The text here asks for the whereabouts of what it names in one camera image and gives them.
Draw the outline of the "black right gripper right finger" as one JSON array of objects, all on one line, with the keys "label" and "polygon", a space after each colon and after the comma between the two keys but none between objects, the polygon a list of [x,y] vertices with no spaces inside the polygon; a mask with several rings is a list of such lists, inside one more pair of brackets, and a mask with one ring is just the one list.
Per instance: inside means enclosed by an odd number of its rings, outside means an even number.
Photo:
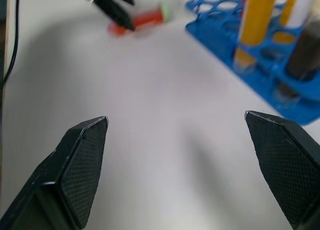
[{"label": "black right gripper right finger", "polygon": [[299,124],[248,110],[261,173],[293,230],[320,230],[320,144]]}]

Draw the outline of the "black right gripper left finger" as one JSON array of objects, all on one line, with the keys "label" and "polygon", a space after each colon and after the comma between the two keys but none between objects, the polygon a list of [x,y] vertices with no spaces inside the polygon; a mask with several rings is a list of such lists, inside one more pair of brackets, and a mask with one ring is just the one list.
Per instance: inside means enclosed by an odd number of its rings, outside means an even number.
[{"label": "black right gripper left finger", "polygon": [[98,189],[106,116],[68,129],[0,219],[0,230],[83,230]]}]

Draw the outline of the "red liquid tube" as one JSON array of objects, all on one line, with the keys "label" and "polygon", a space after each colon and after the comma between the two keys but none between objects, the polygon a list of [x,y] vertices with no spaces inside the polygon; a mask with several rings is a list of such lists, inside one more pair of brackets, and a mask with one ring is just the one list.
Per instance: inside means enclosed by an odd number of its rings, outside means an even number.
[{"label": "red liquid tube", "polygon": [[[137,14],[133,17],[133,25],[135,31],[141,31],[142,29],[153,27],[169,22],[173,17],[173,8],[167,1],[162,1],[157,8]],[[131,30],[111,23],[108,28],[108,32],[116,37],[120,37],[128,34]]]}]

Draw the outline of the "dark liquid tube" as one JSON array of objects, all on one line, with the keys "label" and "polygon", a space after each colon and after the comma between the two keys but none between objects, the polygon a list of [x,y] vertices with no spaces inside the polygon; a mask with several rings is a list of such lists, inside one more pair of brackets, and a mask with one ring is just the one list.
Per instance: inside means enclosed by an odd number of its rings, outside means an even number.
[{"label": "dark liquid tube", "polygon": [[285,73],[299,82],[309,82],[320,69],[320,13],[309,14],[295,48],[285,67]]}]

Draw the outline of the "orange liquid tube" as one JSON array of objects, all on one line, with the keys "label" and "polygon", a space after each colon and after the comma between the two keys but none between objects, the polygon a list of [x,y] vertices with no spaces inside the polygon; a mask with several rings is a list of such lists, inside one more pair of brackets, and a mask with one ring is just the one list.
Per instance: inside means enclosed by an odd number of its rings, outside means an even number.
[{"label": "orange liquid tube", "polygon": [[245,0],[238,33],[238,46],[233,58],[234,70],[241,74],[253,72],[256,59],[242,46],[256,47],[267,34],[275,0]]}]

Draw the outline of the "blue test tube rack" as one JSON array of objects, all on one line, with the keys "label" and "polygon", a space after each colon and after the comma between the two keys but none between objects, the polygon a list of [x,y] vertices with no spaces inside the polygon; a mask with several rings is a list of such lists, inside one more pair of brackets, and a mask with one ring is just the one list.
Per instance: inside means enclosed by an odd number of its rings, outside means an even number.
[{"label": "blue test tube rack", "polygon": [[[244,0],[189,0],[185,7],[197,15],[185,29],[233,72]],[[297,38],[302,30],[281,27],[278,17],[272,17],[263,42],[244,46],[255,58],[256,68],[236,75],[286,119],[308,125],[320,118],[320,73],[310,81],[289,77],[285,66],[295,43],[273,41],[278,32]]]}]

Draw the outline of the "orange labelled tube green cap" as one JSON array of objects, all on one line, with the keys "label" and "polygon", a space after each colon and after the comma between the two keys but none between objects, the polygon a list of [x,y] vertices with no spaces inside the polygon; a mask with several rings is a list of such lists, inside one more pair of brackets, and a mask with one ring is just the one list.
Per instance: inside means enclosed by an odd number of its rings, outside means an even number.
[{"label": "orange labelled tube green cap", "polygon": [[306,23],[313,0],[287,0],[277,20],[279,31],[273,34],[272,41],[277,44],[292,44],[300,36]]}]

